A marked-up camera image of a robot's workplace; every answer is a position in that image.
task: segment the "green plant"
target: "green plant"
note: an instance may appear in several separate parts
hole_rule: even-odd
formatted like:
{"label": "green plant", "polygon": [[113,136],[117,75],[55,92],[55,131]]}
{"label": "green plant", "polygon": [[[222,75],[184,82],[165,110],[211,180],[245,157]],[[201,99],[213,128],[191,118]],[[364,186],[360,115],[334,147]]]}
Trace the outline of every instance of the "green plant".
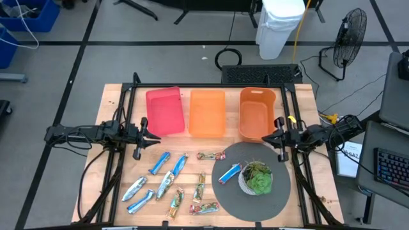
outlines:
{"label": "green plant", "polygon": [[249,188],[257,195],[271,192],[271,170],[263,162],[251,162],[243,172],[243,178]]}

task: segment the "pink plastic bin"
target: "pink plastic bin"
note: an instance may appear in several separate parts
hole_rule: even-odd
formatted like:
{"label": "pink plastic bin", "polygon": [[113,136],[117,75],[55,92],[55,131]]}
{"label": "pink plastic bin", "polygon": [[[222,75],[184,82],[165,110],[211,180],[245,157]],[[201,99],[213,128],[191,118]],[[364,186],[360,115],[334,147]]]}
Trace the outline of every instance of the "pink plastic bin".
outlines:
{"label": "pink plastic bin", "polygon": [[148,130],[155,135],[165,136],[185,130],[179,87],[146,92],[146,111]]}

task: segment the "plastic bin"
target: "plastic bin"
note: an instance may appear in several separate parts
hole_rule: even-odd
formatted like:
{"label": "plastic bin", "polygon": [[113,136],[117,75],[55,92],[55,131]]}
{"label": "plastic bin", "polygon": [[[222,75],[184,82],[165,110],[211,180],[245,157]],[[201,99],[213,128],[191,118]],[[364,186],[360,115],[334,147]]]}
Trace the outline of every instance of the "plastic bin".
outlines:
{"label": "plastic bin", "polygon": [[256,43],[260,57],[275,59],[305,11],[303,0],[263,0]]}
{"label": "plastic bin", "polygon": [[189,133],[193,137],[223,137],[226,132],[226,96],[223,90],[190,92]]}
{"label": "plastic bin", "polygon": [[179,87],[146,92],[149,132],[163,137],[185,130]]}
{"label": "plastic bin", "polygon": [[[0,27],[0,38],[7,42],[18,44],[18,41],[7,33],[5,28]],[[16,50],[17,46],[0,41],[0,68],[7,68],[10,66]]]}
{"label": "plastic bin", "polygon": [[[8,6],[16,6],[15,0],[3,0],[3,3]],[[59,7],[53,0],[19,0],[20,5],[27,5],[30,8],[42,9],[39,16],[35,19],[24,19],[27,27],[32,32],[49,32],[54,25],[58,14]],[[27,31],[21,19],[0,17],[2,24],[9,31]]]}
{"label": "plastic bin", "polygon": [[275,93],[265,88],[245,88],[240,93],[239,133],[243,141],[263,142],[274,127]]}

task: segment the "orange basket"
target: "orange basket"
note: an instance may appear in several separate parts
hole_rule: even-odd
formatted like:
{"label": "orange basket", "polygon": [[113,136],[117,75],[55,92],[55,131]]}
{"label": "orange basket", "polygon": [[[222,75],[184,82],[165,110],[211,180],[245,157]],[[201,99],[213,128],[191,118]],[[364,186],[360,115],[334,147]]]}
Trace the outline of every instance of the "orange basket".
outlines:
{"label": "orange basket", "polygon": [[238,131],[243,141],[263,142],[274,127],[275,93],[265,88],[244,88],[240,93]]}
{"label": "orange basket", "polygon": [[193,137],[223,137],[226,131],[226,99],[223,90],[190,92],[189,133]]}

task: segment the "white bucket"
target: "white bucket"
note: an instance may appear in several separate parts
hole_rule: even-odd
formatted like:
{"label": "white bucket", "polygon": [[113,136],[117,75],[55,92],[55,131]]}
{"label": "white bucket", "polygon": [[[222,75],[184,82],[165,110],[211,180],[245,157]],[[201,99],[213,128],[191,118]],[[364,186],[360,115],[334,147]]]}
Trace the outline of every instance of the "white bucket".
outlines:
{"label": "white bucket", "polygon": [[304,14],[303,0],[263,0],[256,43],[260,57],[275,59]]}

